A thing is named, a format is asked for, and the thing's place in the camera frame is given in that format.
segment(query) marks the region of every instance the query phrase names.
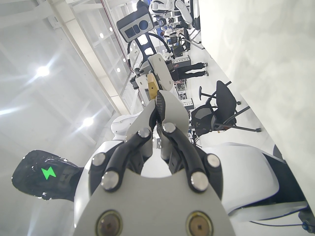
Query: humanoid robot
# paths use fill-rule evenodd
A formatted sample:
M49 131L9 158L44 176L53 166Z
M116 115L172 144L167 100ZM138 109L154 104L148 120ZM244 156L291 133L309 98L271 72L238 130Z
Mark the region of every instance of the humanoid robot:
M179 11L186 24L192 24L200 30L198 0L190 0L190 12L182 0L152 0L149 5L149 12L153 15L160 15L163 18L171 17L170 12Z
M144 17L134 12L124 29ZM303 228L314 233L314 216L286 162L248 145L201 149L190 143L188 114L171 92L167 62L160 54L147 61L135 83L146 82L143 96L149 102L141 113L113 122L116 140L104 142L81 168L31 151L16 168L13 185L44 200L73 201L74 236L234 236L232 219L265 220L297 211ZM168 177L141 176L153 153L155 126Z

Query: office chair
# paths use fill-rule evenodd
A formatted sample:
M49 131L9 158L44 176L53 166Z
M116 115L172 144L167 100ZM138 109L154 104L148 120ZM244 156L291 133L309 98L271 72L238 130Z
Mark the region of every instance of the office chair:
M192 111L191 122L195 127L196 134L201 136L212 131L223 131L229 128L250 131L250 132L261 132L261 128L249 129L245 127L236 126L236 116L250 109L246 107L241 111L236 111L236 105L240 105L241 102L237 102L232 95L231 91L228 89L228 85L224 84L222 81L217 81L216 91L212 94L202 93L202 88L199 88L199 99L201 96L207 96L209 99L206 101L205 105L202 105ZM212 106L211 99L216 99L217 106Z

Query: person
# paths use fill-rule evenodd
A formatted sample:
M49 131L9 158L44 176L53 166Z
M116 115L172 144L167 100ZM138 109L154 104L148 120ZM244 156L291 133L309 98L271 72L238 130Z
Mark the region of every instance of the person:
M174 33L175 31L173 30L172 27L166 28L163 31L161 31L160 36L164 37L164 36L170 36L172 33Z
M170 72L170 74L174 82L182 80L182 79L188 79L188 78L198 77L198 76L203 76L203 75L209 76L209 73L207 71L186 73L191 70L203 69L204 67L207 67L207 66L208 66L208 63L201 63L201 62L194 65L182 66L182 67L179 67L179 65L176 64L173 66L174 70Z

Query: white ceiling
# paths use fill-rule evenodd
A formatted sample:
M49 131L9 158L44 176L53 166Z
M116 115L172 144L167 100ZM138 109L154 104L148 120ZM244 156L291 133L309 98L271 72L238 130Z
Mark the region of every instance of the white ceiling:
M101 142L111 139L109 125L117 116L104 88L54 16L47 19L37 8L36 0L0 0L1 236L71 234L71 202L25 195L13 187L11 176L22 157L34 149L83 166ZM83 10L75 16L128 110L140 111L141 103L128 83L129 69L123 62L126 44L120 48L117 37L108 30L104 9ZM43 65L49 65L50 74L34 78ZM87 117L94 117L93 125L79 129Z

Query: floor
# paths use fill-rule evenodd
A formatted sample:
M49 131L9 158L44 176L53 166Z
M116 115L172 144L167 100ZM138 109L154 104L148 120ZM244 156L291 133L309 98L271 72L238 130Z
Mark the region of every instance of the floor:
M197 36L196 41L200 40L200 35ZM202 97L201 101L199 100L198 90L199 86L203 88L204 93L213 93L216 90L217 80L221 80L224 83L227 83L229 79L224 74L222 69L218 64L212 59L209 53L206 50L200 50L194 46L191 47L191 50L188 52L190 58L192 59L192 64L198 62L207 62L208 67L206 70L209 73L209 76L195 77L187 80L187 96L192 98L195 108L204 104L207 100L206 97ZM237 91L233 83L229 85L229 89L232 91L235 99L240 101L242 104L237 106L237 110L241 110L248 106L247 102ZM269 154L273 154L273 149L275 146L274 141L263 127L257 116L254 112L249 109L246 112L242 113L237 117L237 124L239 126L248 127L248 128L261 128L262 132L254 133L248 131L242 131L237 129L229 129L225 132L217 133L212 132L200 137L198 144L202 147L212 147L224 142L236 142L255 146ZM274 219L271 221L263 221L261 223L265 224L276 224L276 225L287 225L287 224L301 224L300 219L297 214L292 214L287 217L282 217L279 219ZM294 227L268 227L256 225L250 222L235 222L232 221L235 233L237 236L299 236L307 235L308 233L304 231L301 226Z
M199 0L202 43L315 209L315 0Z

